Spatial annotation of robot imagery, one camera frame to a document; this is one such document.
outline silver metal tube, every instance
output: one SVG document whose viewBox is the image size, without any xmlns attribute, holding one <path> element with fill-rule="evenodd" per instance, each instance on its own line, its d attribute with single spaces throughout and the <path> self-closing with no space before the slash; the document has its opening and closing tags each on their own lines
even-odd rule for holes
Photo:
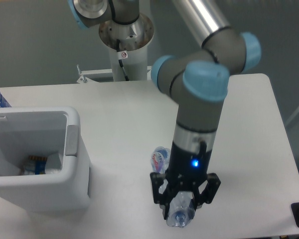
<svg viewBox="0 0 299 239">
<path fill-rule="evenodd" d="M 212 133 L 197 133 L 186 130 L 176 124 L 173 142 L 181 149 L 191 152 L 199 153 L 200 144 L 204 141 L 207 145 L 206 152 L 213 149 L 216 132 Z"/>
<path fill-rule="evenodd" d="M 84 17 L 98 18 L 108 7 L 107 0 L 74 0 L 76 10 Z"/>
<path fill-rule="evenodd" d="M 213 0 L 172 0 L 199 46 L 212 33 L 229 26 Z"/>
</svg>

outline gray wall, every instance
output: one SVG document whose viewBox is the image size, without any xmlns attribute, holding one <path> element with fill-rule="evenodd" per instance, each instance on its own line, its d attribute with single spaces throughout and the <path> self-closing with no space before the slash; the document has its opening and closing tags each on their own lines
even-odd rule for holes
<svg viewBox="0 0 299 239">
<path fill-rule="evenodd" d="M 237 31 L 258 36 L 263 58 L 249 73 L 270 77 L 285 121 L 299 105 L 299 0 L 216 2 Z M 149 64 L 198 49 L 170 1 L 140 3 L 156 28 Z M 76 64 L 81 70 L 110 67 L 98 28 L 78 29 L 66 0 L 0 2 L 0 87 L 75 83 Z M 299 122 L 287 132 L 299 167 Z"/>
</svg>

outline black cable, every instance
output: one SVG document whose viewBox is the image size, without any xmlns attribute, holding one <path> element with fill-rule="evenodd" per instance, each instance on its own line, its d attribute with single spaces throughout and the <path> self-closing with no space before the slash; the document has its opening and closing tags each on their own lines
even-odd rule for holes
<svg viewBox="0 0 299 239">
<path fill-rule="evenodd" d="M 119 51 L 120 51 L 120 40 L 117 39 L 116 40 L 116 52 L 119 52 Z M 123 71 L 125 81 L 130 81 L 129 77 L 127 76 L 126 71 L 124 69 L 124 65 L 123 65 L 123 61 L 122 60 L 119 60 L 119 65 L 120 65 L 120 67 L 121 67 L 121 69 Z"/>
</svg>

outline white container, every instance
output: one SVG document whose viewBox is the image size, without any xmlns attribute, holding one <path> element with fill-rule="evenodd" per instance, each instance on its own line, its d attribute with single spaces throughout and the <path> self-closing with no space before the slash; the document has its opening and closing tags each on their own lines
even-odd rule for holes
<svg viewBox="0 0 299 239">
<path fill-rule="evenodd" d="M 71 107 L 0 109 L 0 197 L 29 211 L 89 206 L 91 162 Z M 23 175 L 28 156 L 63 155 L 56 174 Z"/>
</svg>

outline robotic arm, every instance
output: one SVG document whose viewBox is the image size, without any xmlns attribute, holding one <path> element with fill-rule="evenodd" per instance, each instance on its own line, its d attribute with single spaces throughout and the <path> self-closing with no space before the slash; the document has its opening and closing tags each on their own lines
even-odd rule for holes
<svg viewBox="0 0 299 239">
<path fill-rule="evenodd" d="M 250 33 L 237 34 L 213 0 L 172 1 L 201 49 L 179 59 L 163 56 L 151 71 L 158 89 L 179 104 L 169 167 L 164 174 L 150 174 L 153 200 L 163 209 L 165 220 L 172 199 L 180 191 L 192 192 L 195 210 L 212 202 L 220 180 L 214 173 L 207 174 L 207 169 L 229 77 L 256 66 L 261 58 L 257 38 Z M 112 19 L 122 25 L 116 30 L 119 32 L 139 19 L 138 0 L 73 3 L 81 20 L 79 25 L 91 26 Z M 95 10 L 93 16 L 85 12 L 91 9 Z M 164 179 L 168 184 L 161 194 L 158 189 Z M 206 188 L 200 193 L 198 187 L 205 181 Z"/>
</svg>

